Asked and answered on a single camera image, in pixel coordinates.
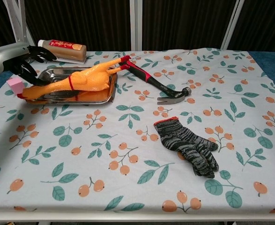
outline tablecloth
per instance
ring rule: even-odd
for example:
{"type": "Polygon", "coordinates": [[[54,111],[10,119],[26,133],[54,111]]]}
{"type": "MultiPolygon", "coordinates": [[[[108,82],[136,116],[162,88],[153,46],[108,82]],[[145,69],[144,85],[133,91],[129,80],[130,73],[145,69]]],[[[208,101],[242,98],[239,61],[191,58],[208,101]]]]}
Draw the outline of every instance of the tablecloth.
{"type": "Polygon", "coordinates": [[[0,211],[275,213],[275,86],[248,52],[214,48],[88,52],[90,67],[129,54],[171,89],[192,89],[174,105],[128,71],[113,102],[30,105],[0,89],[0,211]],[[219,145],[214,179],[166,149],[153,123],[177,116],[219,145]]]}

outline bottle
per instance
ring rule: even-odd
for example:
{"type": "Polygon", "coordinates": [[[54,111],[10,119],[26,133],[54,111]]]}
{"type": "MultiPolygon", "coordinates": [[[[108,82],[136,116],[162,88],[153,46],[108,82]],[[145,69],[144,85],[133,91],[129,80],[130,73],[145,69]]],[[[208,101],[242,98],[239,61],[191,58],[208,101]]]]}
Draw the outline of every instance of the bottle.
{"type": "Polygon", "coordinates": [[[86,60],[85,45],[58,40],[39,40],[37,45],[52,52],[57,61],[84,63],[86,60]]]}

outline stainless steel tray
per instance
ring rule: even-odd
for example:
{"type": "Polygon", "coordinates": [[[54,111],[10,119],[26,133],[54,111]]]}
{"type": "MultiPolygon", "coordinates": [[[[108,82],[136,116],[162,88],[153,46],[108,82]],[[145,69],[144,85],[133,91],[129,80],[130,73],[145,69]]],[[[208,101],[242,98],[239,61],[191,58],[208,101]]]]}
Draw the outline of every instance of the stainless steel tray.
{"type": "MultiPolygon", "coordinates": [[[[61,81],[73,72],[82,71],[90,67],[61,67],[46,69],[39,75],[39,79],[50,81],[51,83],[61,81]]],[[[109,79],[109,88],[102,91],[80,91],[66,90],[56,91],[44,95],[35,100],[26,100],[30,104],[78,104],[78,105],[96,105],[111,102],[115,96],[115,86],[117,83],[117,74],[112,74],[109,79]]]]}

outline rubber chicken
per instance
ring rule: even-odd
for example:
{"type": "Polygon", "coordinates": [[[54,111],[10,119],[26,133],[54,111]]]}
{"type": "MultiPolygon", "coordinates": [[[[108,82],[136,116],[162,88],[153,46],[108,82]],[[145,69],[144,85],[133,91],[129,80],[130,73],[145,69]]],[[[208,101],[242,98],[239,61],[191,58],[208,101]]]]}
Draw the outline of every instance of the rubber chicken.
{"type": "Polygon", "coordinates": [[[101,91],[109,88],[109,76],[123,69],[128,69],[128,65],[123,65],[115,69],[109,69],[114,64],[125,62],[130,59],[129,55],[122,58],[111,60],[109,62],[99,63],[92,68],[73,72],[68,78],[50,83],[46,86],[32,86],[23,89],[22,94],[18,94],[19,98],[33,100],[42,95],[49,94],[60,90],[84,90],[84,91],[101,91]]]}

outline claw hammer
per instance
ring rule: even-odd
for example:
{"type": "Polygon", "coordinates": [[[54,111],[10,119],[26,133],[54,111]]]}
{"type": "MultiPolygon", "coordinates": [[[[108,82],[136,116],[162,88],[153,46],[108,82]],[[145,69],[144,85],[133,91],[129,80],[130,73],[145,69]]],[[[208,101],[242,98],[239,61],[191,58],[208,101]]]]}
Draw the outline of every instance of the claw hammer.
{"type": "Polygon", "coordinates": [[[143,81],[152,84],[154,87],[158,88],[168,96],[164,98],[157,98],[158,105],[171,105],[182,102],[185,99],[185,96],[188,96],[192,93],[192,90],[189,87],[183,88],[182,91],[175,91],[164,86],[154,77],[152,77],[148,72],[144,71],[142,68],[138,67],[130,61],[121,62],[119,64],[128,65],[129,68],[127,70],[129,70],[131,73],[133,73],[135,76],[142,79],[143,81]]]}

